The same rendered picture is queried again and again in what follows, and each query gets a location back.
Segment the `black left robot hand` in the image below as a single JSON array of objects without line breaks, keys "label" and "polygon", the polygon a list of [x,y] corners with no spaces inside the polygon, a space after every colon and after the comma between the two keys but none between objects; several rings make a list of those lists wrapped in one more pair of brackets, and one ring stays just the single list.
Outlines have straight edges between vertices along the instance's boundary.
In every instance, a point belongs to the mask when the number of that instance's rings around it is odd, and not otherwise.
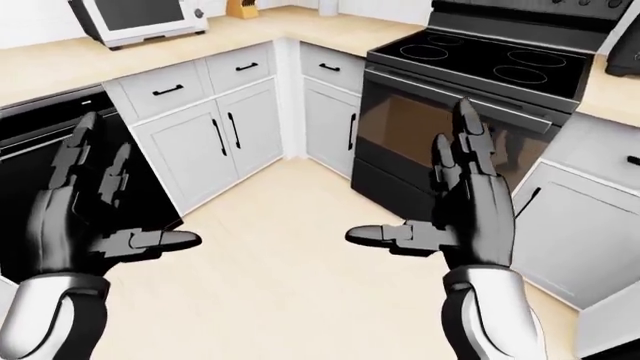
[{"label": "black left robot hand", "polygon": [[202,243],[197,233],[148,226],[122,212],[136,174],[133,145],[109,152],[103,128],[103,116],[86,113],[53,158],[25,230],[31,275],[103,276],[120,263],[156,260]]}]

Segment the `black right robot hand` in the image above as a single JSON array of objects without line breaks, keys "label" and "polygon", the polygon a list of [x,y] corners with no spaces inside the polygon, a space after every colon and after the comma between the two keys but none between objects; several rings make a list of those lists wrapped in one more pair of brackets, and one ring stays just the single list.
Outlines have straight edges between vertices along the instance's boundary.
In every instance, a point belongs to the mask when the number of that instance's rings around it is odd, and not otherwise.
[{"label": "black right robot hand", "polygon": [[511,194],[495,170],[488,128],[469,98],[452,111],[453,137],[433,138],[430,187],[436,192],[430,221],[353,227],[345,239],[355,245],[386,248],[391,254],[429,257],[444,254],[450,269],[512,263],[515,218]]}]

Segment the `white door beside stove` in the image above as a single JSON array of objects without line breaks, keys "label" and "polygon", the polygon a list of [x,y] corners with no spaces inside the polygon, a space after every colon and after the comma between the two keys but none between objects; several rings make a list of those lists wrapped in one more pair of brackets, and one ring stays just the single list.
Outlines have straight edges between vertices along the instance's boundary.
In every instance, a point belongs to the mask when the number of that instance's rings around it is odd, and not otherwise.
[{"label": "white door beside stove", "polygon": [[307,153],[350,179],[360,97],[308,78],[303,83]]}]

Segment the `white drawer beside stove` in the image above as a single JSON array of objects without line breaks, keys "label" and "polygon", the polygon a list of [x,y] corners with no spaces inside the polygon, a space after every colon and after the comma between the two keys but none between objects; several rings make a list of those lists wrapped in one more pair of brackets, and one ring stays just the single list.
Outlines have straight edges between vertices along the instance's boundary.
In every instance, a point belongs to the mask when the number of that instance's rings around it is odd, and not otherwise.
[{"label": "white drawer beside stove", "polygon": [[365,60],[349,53],[300,43],[302,73],[350,92],[362,93]]}]

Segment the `black dishwasher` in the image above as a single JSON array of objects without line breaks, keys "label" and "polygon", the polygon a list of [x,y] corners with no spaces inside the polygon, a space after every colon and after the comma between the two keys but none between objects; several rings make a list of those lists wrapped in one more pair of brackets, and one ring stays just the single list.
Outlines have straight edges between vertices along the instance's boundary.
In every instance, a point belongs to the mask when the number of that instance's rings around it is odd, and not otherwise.
[{"label": "black dishwasher", "polygon": [[106,92],[0,109],[0,275],[102,275],[159,247],[113,249],[183,223]]}]

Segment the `white cabinet door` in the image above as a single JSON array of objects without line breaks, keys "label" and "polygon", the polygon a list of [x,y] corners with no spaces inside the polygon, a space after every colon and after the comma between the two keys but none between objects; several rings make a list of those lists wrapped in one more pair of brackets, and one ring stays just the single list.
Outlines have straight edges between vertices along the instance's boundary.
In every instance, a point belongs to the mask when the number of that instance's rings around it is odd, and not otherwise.
[{"label": "white cabinet door", "polygon": [[239,177],[283,155],[275,81],[265,80],[216,100]]},{"label": "white cabinet door", "polygon": [[213,101],[151,120],[134,132],[182,215],[239,180]]}]

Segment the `wide white cabinet drawer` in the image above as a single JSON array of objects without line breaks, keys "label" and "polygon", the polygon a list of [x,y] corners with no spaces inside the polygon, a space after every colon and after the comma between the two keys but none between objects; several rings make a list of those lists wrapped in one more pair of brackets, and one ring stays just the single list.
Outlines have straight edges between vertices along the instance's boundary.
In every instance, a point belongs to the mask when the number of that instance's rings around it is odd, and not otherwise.
[{"label": "wide white cabinet drawer", "polygon": [[195,62],[123,77],[119,83],[140,119],[191,104],[207,95]]}]

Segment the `white microwave oven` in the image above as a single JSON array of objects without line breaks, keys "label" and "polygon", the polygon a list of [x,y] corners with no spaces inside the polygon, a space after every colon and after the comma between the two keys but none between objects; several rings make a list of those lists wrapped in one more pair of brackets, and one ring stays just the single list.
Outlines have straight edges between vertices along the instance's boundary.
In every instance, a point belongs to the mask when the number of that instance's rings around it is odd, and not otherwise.
[{"label": "white microwave oven", "polygon": [[67,0],[85,34],[109,50],[205,33],[199,0]]}]

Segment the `black appliance on counter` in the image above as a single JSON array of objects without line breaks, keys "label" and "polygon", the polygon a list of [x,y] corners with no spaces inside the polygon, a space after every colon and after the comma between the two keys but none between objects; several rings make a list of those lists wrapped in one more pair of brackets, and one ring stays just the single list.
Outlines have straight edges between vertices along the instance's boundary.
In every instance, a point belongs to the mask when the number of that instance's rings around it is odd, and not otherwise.
[{"label": "black appliance on counter", "polygon": [[640,14],[610,51],[605,73],[615,77],[640,76]]}]

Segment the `narrow white cabinet drawer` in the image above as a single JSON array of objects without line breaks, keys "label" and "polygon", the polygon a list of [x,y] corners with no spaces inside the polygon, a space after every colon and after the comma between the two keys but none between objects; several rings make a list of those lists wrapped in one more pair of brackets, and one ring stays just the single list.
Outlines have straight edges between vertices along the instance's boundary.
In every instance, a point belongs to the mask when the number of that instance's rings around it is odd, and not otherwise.
[{"label": "narrow white cabinet drawer", "polygon": [[205,59],[216,94],[270,77],[273,74],[270,42],[219,53]]}]

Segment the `wooden knife block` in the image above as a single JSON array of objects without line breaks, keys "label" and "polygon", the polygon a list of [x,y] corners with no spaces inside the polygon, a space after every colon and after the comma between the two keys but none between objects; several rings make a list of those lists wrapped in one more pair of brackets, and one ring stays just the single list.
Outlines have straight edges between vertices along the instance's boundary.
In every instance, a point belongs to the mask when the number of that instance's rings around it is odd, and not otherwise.
[{"label": "wooden knife block", "polygon": [[227,0],[226,15],[242,20],[258,17],[256,0]]}]

